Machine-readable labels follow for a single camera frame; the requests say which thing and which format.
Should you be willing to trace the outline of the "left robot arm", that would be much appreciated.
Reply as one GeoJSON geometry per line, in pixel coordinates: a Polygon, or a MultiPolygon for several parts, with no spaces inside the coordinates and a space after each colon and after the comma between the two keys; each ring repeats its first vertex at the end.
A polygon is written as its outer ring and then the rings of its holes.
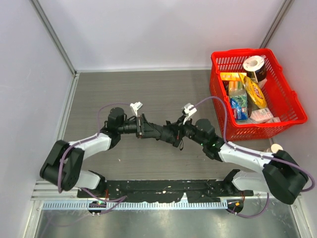
{"type": "Polygon", "coordinates": [[[58,140],[40,169],[40,177],[57,186],[59,193],[72,188],[103,191],[106,179],[82,169],[83,161],[99,152],[114,148],[121,134],[136,133],[136,123],[128,121],[122,108],[111,109],[108,121],[96,134],[78,141],[58,140]]]}

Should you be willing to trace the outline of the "black folding umbrella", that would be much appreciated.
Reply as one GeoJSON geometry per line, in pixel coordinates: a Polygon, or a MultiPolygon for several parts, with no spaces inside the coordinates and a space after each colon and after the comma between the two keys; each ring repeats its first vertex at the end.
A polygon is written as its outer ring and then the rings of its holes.
{"type": "Polygon", "coordinates": [[[181,132],[181,123],[166,121],[166,125],[160,126],[154,124],[153,127],[159,133],[155,137],[156,140],[160,140],[171,144],[173,147],[179,148],[180,151],[183,150],[183,133],[181,132]]]}

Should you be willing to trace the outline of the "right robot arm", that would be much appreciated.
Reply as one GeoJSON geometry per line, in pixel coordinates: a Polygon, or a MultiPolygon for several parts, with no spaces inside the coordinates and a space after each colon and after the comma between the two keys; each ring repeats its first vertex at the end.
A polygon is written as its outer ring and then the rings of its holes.
{"type": "Polygon", "coordinates": [[[207,119],[198,120],[196,125],[191,121],[176,124],[179,137],[186,136],[200,144],[210,159],[238,164],[263,174],[269,193],[285,204],[293,204],[308,181],[308,174],[286,151],[262,153],[226,142],[216,135],[207,119]]]}

